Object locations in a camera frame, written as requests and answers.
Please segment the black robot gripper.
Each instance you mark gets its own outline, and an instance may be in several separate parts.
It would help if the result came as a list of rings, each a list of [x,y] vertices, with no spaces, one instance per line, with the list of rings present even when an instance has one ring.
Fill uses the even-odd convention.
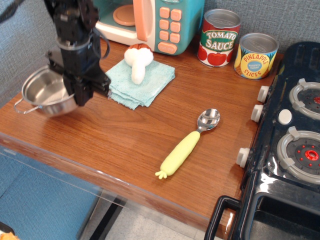
[[[79,107],[83,107],[94,92],[108,96],[111,80],[100,67],[100,60],[109,54],[101,53],[101,38],[91,37],[88,44],[77,50],[54,48],[46,52],[50,69],[62,75],[69,96],[74,95]]]

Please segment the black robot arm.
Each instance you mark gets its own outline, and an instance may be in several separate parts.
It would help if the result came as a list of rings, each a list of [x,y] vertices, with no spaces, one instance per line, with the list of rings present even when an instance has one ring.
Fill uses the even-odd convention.
[[[83,107],[95,92],[108,96],[111,80],[100,67],[110,49],[101,52],[108,39],[96,28],[99,10],[91,0],[46,0],[55,25],[58,51],[46,53],[49,68],[62,76],[68,95]]]

